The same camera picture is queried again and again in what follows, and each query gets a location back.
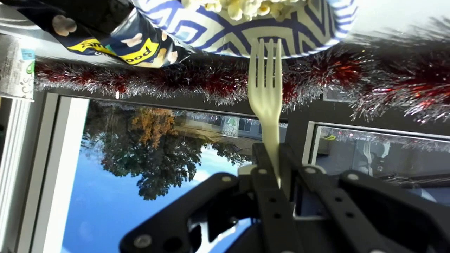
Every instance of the blue sky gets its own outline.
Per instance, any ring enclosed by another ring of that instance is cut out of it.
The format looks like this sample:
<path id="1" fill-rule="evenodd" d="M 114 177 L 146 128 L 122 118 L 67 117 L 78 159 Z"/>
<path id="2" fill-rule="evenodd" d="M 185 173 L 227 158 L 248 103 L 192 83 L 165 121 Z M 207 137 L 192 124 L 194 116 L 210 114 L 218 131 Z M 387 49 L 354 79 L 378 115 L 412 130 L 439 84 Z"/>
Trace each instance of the blue sky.
<path id="1" fill-rule="evenodd" d="M 181 188 L 171 188 L 164 197 L 147 201 L 139 196 L 136 186 L 140 177 L 115 177 L 104 171 L 96 158 L 80 152 L 72 197 L 67 215 L 61 253 L 118 253 L 120 239 L 184 193 L 217 172 L 237 174 L 226 158 L 218 157 L 213 149 L 202 149 L 201 166 L 194 180 Z M 247 221 L 235 233 L 225 237 L 212 252 L 222 253 L 246 227 Z"/>

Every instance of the black mechanical arm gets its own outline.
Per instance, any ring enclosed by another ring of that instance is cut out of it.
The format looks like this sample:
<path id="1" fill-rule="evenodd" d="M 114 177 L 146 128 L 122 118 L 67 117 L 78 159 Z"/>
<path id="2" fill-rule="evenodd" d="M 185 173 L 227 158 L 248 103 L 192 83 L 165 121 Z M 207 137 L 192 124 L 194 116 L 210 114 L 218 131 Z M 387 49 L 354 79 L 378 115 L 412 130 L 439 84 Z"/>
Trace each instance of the black mechanical arm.
<path id="1" fill-rule="evenodd" d="M 227 253 L 450 253 L 448 207 L 358 171 L 328 176 L 285 144 L 280 189 L 263 144 L 253 159 L 248 173 L 217 173 L 140 224 L 120 252 L 205 252 L 251 218 Z"/>

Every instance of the fork tine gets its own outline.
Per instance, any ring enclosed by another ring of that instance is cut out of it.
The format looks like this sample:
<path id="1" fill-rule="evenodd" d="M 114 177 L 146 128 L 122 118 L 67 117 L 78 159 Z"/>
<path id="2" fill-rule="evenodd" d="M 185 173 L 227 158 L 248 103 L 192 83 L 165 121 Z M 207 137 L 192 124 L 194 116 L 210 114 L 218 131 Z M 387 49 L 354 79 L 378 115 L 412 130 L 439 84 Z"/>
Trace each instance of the fork tine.
<path id="1" fill-rule="evenodd" d="M 277 96 L 283 96 L 283 79 L 281 74 L 281 39 L 277 42 L 277 53 L 275 57 L 275 92 Z"/>
<path id="2" fill-rule="evenodd" d="M 264 88 L 264 40 L 259 40 L 258 48 L 258 88 Z"/>
<path id="3" fill-rule="evenodd" d="M 250 94 L 256 85 L 256 45 L 257 40 L 252 40 L 252 49 L 250 51 L 250 64 L 248 66 L 248 93 Z"/>
<path id="4" fill-rule="evenodd" d="M 274 40 L 269 40 L 267 49 L 267 69 L 265 70 L 265 84 L 272 88 L 274 83 Z"/>

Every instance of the blue patterned paper plate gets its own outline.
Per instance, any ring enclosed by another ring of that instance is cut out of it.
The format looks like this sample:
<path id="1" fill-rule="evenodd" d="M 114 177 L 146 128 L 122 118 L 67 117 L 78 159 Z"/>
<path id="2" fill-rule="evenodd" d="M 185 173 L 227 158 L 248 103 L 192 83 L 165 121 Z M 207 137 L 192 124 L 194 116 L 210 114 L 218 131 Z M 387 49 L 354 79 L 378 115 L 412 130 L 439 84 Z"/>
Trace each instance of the blue patterned paper plate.
<path id="1" fill-rule="evenodd" d="M 234 21 L 200 7 L 184 9 L 178 0 L 133 0 L 150 22 L 178 40 L 213 54 L 249 57 L 253 38 L 282 40 L 283 58 L 323 51 L 345 38 L 358 9 L 356 0 L 307 0 L 282 22 L 269 15 Z"/>

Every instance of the orange foliage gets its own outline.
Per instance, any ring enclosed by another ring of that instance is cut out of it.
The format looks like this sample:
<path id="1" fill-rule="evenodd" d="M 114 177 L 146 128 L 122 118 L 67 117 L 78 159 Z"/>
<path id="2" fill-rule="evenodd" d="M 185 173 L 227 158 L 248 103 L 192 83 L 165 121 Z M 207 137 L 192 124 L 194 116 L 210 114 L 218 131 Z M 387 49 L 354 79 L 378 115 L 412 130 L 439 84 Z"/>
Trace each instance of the orange foliage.
<path id="1" fill-rule="evenodd" d="M 172 129 L 175 116 L 172 110 L 163 108 L 139 107 L 132 119 L 132 129 L 141 129 L 143 131 L 139 139 L 144 145 L 148 141 L 152 142 L 153 148 L 158 148 L 160 138 L 165 134 L 176 135 Z"/>

